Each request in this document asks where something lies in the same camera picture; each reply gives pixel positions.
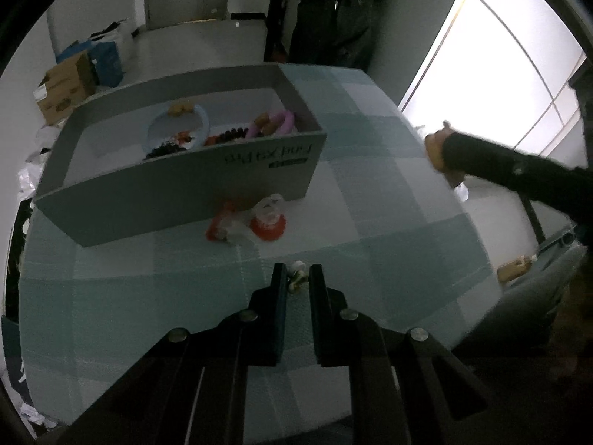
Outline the black sleeved right forearm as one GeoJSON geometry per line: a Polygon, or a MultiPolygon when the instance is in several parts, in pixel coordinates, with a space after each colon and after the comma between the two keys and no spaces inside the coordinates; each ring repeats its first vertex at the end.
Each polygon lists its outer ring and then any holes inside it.
{"type": "Polygon", "coordinates": [[[592,172],[567,168],[553,160],[453,133],[444,140],[444,164],[452,171],[506,187],[569,216],[582,227],[592,225],[592,172]]]}

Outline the right hand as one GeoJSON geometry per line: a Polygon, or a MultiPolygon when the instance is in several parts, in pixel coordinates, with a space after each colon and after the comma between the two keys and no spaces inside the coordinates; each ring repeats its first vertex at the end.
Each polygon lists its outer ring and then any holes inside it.
{"type": "Polygon", "coordinates": [[[442,128],[430,133],[424,138],[426,156],[435,171],[438,171],[447,181],[450,188],[455,189],[463,183],[464,173],[449,169],[443,157],[443,146],[446,139],[454,134],[448,121],[442,123],[442,128]]]}

